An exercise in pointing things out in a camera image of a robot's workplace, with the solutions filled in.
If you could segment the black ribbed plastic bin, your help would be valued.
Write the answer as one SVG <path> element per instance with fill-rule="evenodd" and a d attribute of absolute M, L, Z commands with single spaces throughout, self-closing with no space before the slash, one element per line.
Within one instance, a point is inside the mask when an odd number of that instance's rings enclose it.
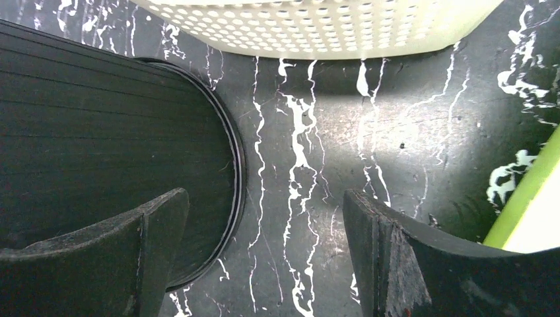
<path fill-rule="evenodd" d="M 1 247 L 25 248 L 174 188 L 190 211 L 168 278 L 209 271 L 238 227 L 246 165 L 225 103 L 184 68 L 1 22 Z"/>

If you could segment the cream perforated plastic basket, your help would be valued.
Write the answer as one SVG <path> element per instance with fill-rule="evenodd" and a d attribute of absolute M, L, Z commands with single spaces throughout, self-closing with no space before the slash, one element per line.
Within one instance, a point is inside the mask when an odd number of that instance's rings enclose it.
<path fill-rule="evenodd" d="M 139 1 L 212 48 L 285 59 L 434 52 L 476 29 L 498 1 Z"/>

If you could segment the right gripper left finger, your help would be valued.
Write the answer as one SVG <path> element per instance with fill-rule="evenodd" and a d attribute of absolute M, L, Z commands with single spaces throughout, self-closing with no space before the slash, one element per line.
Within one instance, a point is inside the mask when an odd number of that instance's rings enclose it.
<path fill-rule="evenodd" d="M 2 316 L 157 316 L 190 208 L 176 188 L 79 230 L 1 251 Z"/>

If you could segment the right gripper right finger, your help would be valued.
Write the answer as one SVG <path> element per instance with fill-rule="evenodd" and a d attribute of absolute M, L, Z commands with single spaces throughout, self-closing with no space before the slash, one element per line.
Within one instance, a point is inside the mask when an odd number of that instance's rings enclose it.
<path fill-rule="evenodd" d="M 420 223 L 347 190 L 343 222 L 364 316 L 558 316 L 559 249 L 521 254 Z"/>

